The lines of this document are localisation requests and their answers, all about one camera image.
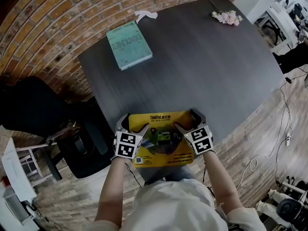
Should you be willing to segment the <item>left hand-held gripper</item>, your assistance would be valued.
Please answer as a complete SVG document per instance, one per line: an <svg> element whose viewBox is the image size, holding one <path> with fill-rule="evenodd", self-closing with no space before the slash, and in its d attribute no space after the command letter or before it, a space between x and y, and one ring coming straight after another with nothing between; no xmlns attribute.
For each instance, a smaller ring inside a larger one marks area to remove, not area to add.
<svg viewBox="0 0 308 231"><path fill-rule="evenodd" d="M123 115L116 123L113 142L115 157L133 159L141 146L142 138L150 127L150 124L146 123L139 131L129 132L129 116L129 113Z"/></svg>

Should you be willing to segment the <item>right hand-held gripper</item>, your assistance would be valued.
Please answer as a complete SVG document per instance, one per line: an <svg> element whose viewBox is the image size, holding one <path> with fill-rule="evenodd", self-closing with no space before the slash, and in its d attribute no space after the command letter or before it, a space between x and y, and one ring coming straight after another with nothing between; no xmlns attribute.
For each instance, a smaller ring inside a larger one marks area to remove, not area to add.
<svg viewBox="0 0 308 231"><path fill-rule="evenodd" d="M214 152L212 133L207 125L207 119L204 114L196 109L190 109L192 117L192 128L186 129L178 122L174 122L174 127L184 136L188 146L196 155Z"/></svg>

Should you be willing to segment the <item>yellow ThinkPad box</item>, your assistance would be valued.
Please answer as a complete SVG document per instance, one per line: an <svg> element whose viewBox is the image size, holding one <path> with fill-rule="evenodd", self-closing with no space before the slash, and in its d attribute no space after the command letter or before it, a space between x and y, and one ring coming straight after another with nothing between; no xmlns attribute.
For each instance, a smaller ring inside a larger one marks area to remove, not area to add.
<svg viewBox="0 0 308 231"><path fill-rule="evenodd" d="M147 123L150 125L132 160L135 168L173 167L193 162L193 151L174 127L175 122L185 128L192 127L189 111L134 114L129 116L128 122L131 132L139 131Z"/></svg>

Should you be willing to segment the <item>person's left forearm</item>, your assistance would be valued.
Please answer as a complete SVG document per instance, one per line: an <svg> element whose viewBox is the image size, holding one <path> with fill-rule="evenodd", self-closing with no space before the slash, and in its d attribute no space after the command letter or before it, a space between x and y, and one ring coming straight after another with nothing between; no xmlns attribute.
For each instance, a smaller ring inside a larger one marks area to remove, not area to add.
<svg viewBox="0 0 308 231"><path fill-rule="evenodd" d="M105 220L122 226L123 189L126 159L116 157L111 161L103 188L100 194L95 220Z"/></svg>

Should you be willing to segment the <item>person's right forearm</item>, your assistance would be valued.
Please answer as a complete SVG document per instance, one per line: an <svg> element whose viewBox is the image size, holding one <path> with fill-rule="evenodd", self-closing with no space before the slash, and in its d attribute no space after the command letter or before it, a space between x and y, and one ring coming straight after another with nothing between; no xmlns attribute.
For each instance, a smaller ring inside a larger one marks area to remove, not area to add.
<svg viewBox="0 0 308 231"><path fill-rule="evenodd" d="M213 151L203 154L205 167L218 205L225 214L243 207L235 184Z"/></svg>

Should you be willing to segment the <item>person's grey jeans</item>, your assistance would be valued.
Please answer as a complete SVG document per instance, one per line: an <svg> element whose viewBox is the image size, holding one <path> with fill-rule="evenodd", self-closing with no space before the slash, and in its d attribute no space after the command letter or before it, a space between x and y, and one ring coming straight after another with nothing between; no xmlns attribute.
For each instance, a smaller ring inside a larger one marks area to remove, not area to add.
<svg viewBox="0 0 308 231"><path fill-rule="evenodd" d="M192 174L192 172L187 166L178 168L176 171L166 175L164 178L165 181L175 181L175 182L179 182L182 180L197 180L195 175Z"/></svg>

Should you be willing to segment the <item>dark table with white legs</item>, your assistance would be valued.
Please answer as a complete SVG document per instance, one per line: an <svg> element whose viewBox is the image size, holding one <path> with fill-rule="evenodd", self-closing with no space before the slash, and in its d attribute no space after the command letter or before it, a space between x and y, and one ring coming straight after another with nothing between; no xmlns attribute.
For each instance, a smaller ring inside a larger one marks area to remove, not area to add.
<svg viewBox="0 0 308 231"><path fill-rule="evenodd" d="M138 27L153 57L120 70L107 38L79 56L111 129L121 116L197 109L214 143L243 123L282 84L283 74L257 29L244 19L225 25L214 10L229 0L198 0L143 18Z"/></svg>

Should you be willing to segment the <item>brown handbag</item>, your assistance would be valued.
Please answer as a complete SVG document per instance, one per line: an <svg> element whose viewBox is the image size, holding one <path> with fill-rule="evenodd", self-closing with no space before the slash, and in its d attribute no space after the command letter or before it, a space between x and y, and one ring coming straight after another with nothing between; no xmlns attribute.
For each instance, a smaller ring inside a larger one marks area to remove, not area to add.
<svg viewBox="0 0 308 231"><path fill-rule="evenodd" d="M87 151L78 134L83 127L82 123L69 120L61 124L57 132L44 138L44 142L49 146L57 143L61 152L84 155Z"/></svg>

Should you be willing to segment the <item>teal book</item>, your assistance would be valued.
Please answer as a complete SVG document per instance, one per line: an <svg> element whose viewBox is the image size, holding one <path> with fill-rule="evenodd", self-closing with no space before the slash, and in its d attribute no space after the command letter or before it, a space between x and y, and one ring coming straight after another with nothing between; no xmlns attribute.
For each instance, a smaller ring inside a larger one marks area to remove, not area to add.
<svg viewBox="0 0 308 231"><path fill-rule="evenodd" d="M120 70L126 70L153 57L153 53L135 21L106 33Z"/></svg>

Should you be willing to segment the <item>person's white shirt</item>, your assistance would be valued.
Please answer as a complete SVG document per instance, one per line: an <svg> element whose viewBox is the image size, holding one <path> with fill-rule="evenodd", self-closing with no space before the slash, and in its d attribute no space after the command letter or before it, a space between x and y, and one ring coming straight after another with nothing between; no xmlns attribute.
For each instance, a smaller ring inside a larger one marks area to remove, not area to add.
<svg viewBox="0 0 308 231"><path fill-rule="evenodd" d="M266 231L253 208L236 208L225 214L216 209L210 191L194 179L159 181L137 194L132 213L121 231Z"/></svg>

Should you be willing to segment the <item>black office chair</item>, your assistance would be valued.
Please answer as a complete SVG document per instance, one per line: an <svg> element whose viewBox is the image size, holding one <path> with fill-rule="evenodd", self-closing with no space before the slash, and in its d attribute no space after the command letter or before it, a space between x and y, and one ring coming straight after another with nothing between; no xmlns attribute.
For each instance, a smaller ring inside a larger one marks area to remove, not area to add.
<svg viewBox="0 0 308 231"><path fill-rule="evenodd" d="M62 179L56 167L62 159L78 179L91 176L111 164L113 131L95 98L67 103L38 77L27 77L9 89L0 89L0 98L0 125L42 137L40 145L46 144L44 138L57 132L64 122L71 120L83 124L78 134L87 151L84 155L59 151L51 157L47 150L41 149L57 180Z"/></svg>

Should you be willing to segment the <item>pink flower bunch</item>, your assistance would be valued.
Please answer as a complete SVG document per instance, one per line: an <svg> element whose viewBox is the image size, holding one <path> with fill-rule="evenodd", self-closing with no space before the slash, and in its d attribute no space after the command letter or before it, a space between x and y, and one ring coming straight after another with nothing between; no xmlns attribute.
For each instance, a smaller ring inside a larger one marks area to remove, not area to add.
<svg viewBox="0 0 308 231"><path fill-rule="evenodd" d="M227 12L212 12L211 16L220 23L233 26L238 26L240 22L244 20L240 15L237 15L234 10Z"/></svg>

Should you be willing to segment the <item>white crumpled paper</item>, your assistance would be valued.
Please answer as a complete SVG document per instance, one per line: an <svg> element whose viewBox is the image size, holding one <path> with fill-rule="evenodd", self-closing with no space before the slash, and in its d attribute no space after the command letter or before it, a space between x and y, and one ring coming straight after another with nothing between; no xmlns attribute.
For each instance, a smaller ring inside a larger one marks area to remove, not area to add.
<svg viewBox="0 0 308 231"><path fill-rule="evenodd" d="M151 19L156 19L158 17L158 13L157 12L150 12L150 11L145 11L145 10L142 10L142 11L135 11L134 12L135 15L137 16L137 19L136 19L136 24L139 23L139 21L144 18L144 17L149 17Z"/></svg>

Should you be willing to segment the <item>white shelf cart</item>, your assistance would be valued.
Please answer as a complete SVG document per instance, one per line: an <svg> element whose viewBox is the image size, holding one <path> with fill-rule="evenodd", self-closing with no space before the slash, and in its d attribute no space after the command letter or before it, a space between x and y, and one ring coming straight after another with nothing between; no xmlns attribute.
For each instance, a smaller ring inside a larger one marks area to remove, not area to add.
<svg viewBox="0 0 308 231"><path fill-rule="evenodd" d="M22 226L35 218L35 211L30 210L37 197L34 186L45 180L34 150L32 147L16 148L13 138L10 138L1 158L9 181L3 194L4 202Z"/></svg>

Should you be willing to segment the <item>black swivel chair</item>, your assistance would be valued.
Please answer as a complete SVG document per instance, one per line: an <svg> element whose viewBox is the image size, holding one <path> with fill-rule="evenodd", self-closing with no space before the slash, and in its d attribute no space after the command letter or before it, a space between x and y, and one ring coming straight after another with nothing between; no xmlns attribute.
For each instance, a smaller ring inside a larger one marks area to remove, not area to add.
<svg viewBox="0 0 308 231"><path fill-rule="evenodd" d="M308 231L308 208L301 205L299 201L291 198L284 199L278 204L276 212L298 231Z"/></svg>

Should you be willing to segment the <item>white desk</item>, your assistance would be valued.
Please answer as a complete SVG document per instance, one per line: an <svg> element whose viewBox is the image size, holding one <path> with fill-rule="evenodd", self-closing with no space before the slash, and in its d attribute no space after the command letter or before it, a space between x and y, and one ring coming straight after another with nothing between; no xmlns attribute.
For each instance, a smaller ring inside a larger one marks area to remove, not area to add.
<svg viewBox="0 0 308 231"><path fill-rule="evenodd" d="M278 2L274 2L269 6L265 11L265 15L262 15L260 19L261 20L257 23L259 28L273 28L274 32L281 32L285 37L285 39L283 39L277 36L281 39L281 42L274 43L270 50L271 52L277 52L286 45L292 49L298 43L296 34L299 30L286 9Z"/></svg>

